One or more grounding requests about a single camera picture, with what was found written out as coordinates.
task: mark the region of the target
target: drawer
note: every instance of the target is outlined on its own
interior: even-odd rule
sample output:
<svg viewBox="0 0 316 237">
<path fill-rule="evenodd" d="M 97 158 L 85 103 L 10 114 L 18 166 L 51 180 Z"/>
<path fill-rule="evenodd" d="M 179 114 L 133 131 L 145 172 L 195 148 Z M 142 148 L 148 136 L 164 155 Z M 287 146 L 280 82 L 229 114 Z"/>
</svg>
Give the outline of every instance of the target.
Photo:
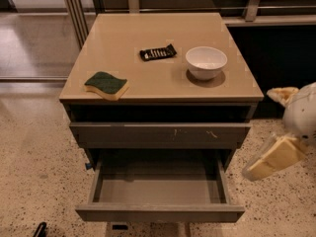
<svg viewBox="0 0 316 237">
<path fill-rule="evenodd" d="M 221 161 L 212 150 L 108 150 L 98 161 L 85 221 L 236 222 Z"/>
<path fill-rule="evenodd" d="M 72 122 L 83 148 L 238 148 L 248 123 Z"/>
</svg>

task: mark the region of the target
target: drawer front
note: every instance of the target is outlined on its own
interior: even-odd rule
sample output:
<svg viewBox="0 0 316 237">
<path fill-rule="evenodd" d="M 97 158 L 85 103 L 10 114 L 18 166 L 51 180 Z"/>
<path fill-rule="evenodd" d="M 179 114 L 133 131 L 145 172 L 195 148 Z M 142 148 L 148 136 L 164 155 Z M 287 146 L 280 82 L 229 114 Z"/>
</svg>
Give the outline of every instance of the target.
<svg viewBox="0 0 316 237">
<path fill-rule="evenodd" d="M 104 123 L 72 122 L 83 148 L 238 148 L 247 123 Z"/>
<path fill-rule="evenodd" d="M 220 160 L 198 150 L 109 153 L 99 160 L 85 221 L 236 222 Z"/>
</svg>

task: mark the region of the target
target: terrazzo floor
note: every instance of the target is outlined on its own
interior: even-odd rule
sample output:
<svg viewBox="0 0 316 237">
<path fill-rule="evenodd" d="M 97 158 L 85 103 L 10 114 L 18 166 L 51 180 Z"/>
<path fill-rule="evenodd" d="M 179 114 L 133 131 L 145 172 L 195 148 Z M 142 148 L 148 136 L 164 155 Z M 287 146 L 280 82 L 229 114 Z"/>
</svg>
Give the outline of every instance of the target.
<svg viewBox="0 0 316 237">
<path fill-rule="evenodd" d="M 23 20 L 32 24 L 31 19 Z M 55 23 L 49 25 L 55 25 L 57 29 L 50 31 L 55 31 L 57 35 L 62 35 L 61 32 L 70 27 L 63 16 L 59 19 L 43 17 L 39 24 L 44 26 L 51 21 Z M 4 33 L 1 32 L 3 25 L 6 25 L 6 31 L 10 30 L 10 24 L 5 22 L 0 15 L 0 34 Z M 72 47 L 61 43 L 75 41 L 71 35 L 69 30 L 63 38 L 57 38 L 59 44 L 53 43 L 53 36 L 50 38 L 51 46 L 55 46 L 53 49 L 60 49 L 58 62 L 64 64 L 63 68 L 57 69 L 58 64 L 54 64 L 56 59 L 51 57 L 52 54 L 46 53 L 47 58 L 43 60 L 33 55 L 29 59 L 31 63 L 27 63 L 29 68 L 34 69 L 32 75 L 42 75 L 40 65 L 43 64 L 57 67 L 58 75 L 70 71 L 78 50 L 73 43 L 72 50 L 69 50 Z M 20 47 L 17 48 L 28 54 L 37 53 L 33 47 L 40 46 L 40 37 L 33 38 L 18 38 L 20 43 L 16 45 Z M 2 53 L 6 53 L 4 40 L 10 39 L 0 40 Z M 72 58 L 63 56 L 64 47 L 68 48 L 65 52 L 72 53 Z M 15 73 L 13 62 L 17 64 L 19 75 L 29 75 L 18 61 L 12 61 L 15 55 L 9 54 L 11 56 L 0 55 L 1 75 Z M 0 84 L 0 236 L 33 236 L 43 221 L 47 223 L 47 237 L 189 236 L 184 224 L 127 223 L 128 230 L 113 230 L 110 223 L 82 221 L 74 208 L 76 204 L 87 201 L 94 171 L 86 170 L 85 153 L 77 146 L 69 130 L 69 119 L 58 100 L 61 88 L 62 85 L 58 84 Z M 243 167 L 272 131 L 284 133 L 281 119 L 255 119 L 251 125 L 243 146 L 235 153 L 226 171 L 232 203 L 244 205 L 246 212 L 233 224 L 191 223 L 190 235 L 316 236 L 316 149 L 309 148 L 305 160 L 286 170 L 254 183 L 249 182 L 241 175 Z"/>
</svg>

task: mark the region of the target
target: desk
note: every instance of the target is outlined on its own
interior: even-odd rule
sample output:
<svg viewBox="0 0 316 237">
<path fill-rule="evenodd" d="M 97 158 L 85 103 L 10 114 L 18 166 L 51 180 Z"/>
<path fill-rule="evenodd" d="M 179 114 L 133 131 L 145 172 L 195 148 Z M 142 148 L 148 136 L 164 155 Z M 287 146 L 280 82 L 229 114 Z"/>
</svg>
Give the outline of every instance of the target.
<svg viewBox="0 0 316 237">
<path fill-rule="evenodd" d="M 174 58 L 143 62 L 139 51 L 171 43 Z M 228 58 L 201 82 L 186 52 L 207 45 Z M 117 102 L 84 91 L 97 71 L 127 79 Z M 235 222 L 224 171 L 243 143 L 263 94 L 220 16 L 99 15 L 61 92 L 79 146 L 95 167 L 87 221 Z"/>
</svg>

